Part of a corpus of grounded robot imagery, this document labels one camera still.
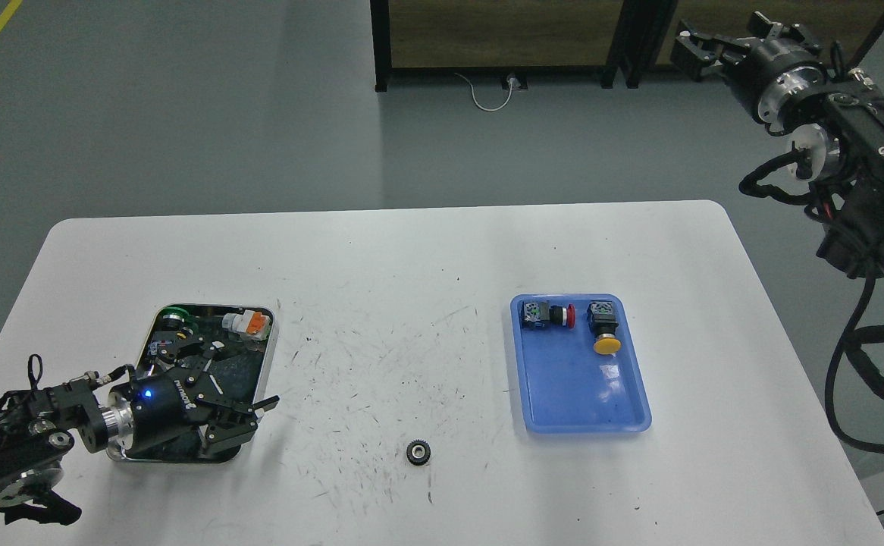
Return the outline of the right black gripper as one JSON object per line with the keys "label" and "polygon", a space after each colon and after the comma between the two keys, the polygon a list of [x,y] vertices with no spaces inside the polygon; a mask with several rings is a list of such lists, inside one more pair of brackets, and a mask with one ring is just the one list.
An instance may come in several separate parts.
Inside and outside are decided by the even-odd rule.
{"label": "right black gripper", "polygon": [[694,82],[730,71],[731,93],[754,121],[784,124],[781,110],[793,93],[828,83],[814,55],[821,41],[805,24],[783,24],[761,11],[748,18],[748,31],[757,39],[705,33],[679,20],[670,63]]}

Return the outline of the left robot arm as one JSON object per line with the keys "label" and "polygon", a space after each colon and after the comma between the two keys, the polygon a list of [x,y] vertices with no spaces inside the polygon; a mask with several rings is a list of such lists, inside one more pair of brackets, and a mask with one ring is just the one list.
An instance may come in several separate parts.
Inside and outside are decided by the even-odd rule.
{"label": "left robot arm", "polygon": [[230,395],[213,369],[226,349],[219,341],[186,337],[158,351],[155,371],[121,366],[50,387],[39,384],[42,357],[30,356],[27,387],[0,397],[0,513],[6,524],[32,519],[68,526],[80,518],[81,509],[55,491],[61,462],[77,444],[129,462],[158,462],[165,448],[173,450],[172,463],[234,456],[280,400]]}

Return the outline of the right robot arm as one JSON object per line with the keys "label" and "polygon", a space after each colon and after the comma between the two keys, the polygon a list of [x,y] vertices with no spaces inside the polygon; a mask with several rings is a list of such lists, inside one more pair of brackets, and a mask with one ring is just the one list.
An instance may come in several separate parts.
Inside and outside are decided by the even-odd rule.
{"label": "right robot arm", "polygon": [[695,82],[717,75],[788,151],[740,180],[744,196],[800,207],[823,228],[817,256],[864,280],[833,350],[823,387],[828,425],[841,442],[884,455],[884,444],[853,438],[835,411],[842,362],[884,401],[884,94],[834,42],[823,46],[802,24],[755,11],[745,37],[678,23],[671,62]]}

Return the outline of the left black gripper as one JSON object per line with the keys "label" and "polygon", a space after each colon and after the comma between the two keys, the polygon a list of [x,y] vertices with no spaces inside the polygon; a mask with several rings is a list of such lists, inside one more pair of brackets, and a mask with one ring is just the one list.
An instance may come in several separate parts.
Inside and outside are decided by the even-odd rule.
{"label": "left black gripper", "polygon": [[241,403],[216,393],[202,371],[224,371],[234,364],[246,352],[239,340],[151,334],[150,341],[158,339],[176,341],[168,359],[151,359],[150,376],[109,390],[108,449],[128,460],[233,459],[281,397]]}

